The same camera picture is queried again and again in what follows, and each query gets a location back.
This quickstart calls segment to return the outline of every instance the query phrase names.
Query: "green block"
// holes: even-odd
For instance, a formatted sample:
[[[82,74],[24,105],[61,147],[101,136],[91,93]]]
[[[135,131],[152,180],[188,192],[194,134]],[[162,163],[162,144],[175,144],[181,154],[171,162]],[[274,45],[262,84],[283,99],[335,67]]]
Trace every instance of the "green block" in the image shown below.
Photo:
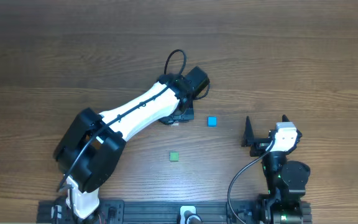
[[[169,161],[178,162],[179,161],[179,152],[171,152],[169,154]]]

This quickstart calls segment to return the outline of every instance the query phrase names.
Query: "wooden tabletop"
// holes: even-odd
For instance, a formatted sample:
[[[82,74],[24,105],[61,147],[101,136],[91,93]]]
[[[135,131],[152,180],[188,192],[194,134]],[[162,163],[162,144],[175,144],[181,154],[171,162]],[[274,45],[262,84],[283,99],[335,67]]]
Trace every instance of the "wooden tabletop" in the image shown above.
[[[175,49],[209,95],[195,120],[131,139],[100,196],[225,201],[250,162],[246,116],[266,137],[286,114],[303,133],[289,159],[311,167],[315,223],[358,223],[358,1],[0,1],[0,222],[35,222],[62,174],[52,153],[82,109],[147,91]],[[177,71],[181,57],[170,66]],[[207,116],[218,126],[208,128]],[[180,161],[170,162],[169,152]],[[266,193],[260,165],[232,196]]]

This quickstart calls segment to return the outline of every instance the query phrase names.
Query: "blue cube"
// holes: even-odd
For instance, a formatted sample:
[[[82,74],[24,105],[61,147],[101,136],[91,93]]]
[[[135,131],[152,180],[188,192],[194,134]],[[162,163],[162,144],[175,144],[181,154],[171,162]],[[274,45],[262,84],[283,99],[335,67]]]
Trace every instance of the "blue cube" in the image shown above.
[[[208,117],[208,127],[216,127],[216,117]]]

